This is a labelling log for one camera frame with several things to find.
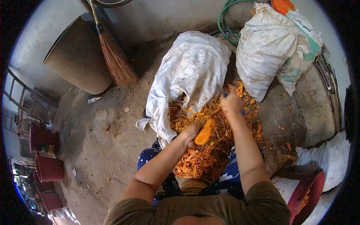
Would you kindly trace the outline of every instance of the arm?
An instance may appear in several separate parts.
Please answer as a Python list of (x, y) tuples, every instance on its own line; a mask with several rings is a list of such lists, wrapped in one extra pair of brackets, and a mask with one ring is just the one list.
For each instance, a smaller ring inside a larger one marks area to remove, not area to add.
[(194, 145), (194, 138), (199, 133), (203, 123), (195, 123), (187, 127), (157, 156), (146, 163), (126, 187), (119, 201), (128, 198), (141, 198), (149, 203), (154, 199), (159, 189), (185, 151)]
[(241, 115), (243, 102), (234, 88), (230, 88), (230, 94), (226, 98), (221, 98), (221, 106), (233, 130), (241, 185), (246, 195), (254, 184), (261, 181), (270, 182), (270, 178), (259, 148)]

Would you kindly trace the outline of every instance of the plastic bottle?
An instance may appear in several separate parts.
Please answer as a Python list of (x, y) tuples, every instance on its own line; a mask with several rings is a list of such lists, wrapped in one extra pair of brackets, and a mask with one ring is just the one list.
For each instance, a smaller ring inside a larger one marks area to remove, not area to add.
[(91, 98), (87, 101), (88, 104), (94, 103), (99, 101), (100, 99), (102, 99), (102, 97), (95, 97), (95, 98)]

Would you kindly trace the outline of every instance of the orange bag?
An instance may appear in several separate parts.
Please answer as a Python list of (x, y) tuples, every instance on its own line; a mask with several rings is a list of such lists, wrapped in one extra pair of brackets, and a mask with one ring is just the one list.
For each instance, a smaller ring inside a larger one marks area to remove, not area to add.
[(271, 7), (284, 16), (289, 10), (295, 11), (295, 6), (289, 0), (271, 0)]

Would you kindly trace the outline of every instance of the olive green shirt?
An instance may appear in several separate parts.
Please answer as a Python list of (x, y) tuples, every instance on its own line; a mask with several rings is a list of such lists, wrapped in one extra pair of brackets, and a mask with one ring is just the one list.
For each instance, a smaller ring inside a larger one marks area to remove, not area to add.
[(201, 197), (171, 197), (155, 208), (140, 198), (114, 204), (104, 225), (172, 224), (189, 215), (209, 215), (224, 224), (290, 224), (290, 211), (275, 186), (263, 181), (253, 185), (245, 201), (227, 194)]

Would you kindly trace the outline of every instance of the broom bristles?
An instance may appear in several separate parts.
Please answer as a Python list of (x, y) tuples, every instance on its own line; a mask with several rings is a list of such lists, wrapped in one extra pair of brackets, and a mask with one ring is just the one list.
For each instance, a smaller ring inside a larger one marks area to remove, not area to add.
[(101, 48), (103, 49), (106, 67), (118, 87), (130, 87), (139, 78), (128, 64), (124, 53), (113, 44), (107, 33), (99, 35)]

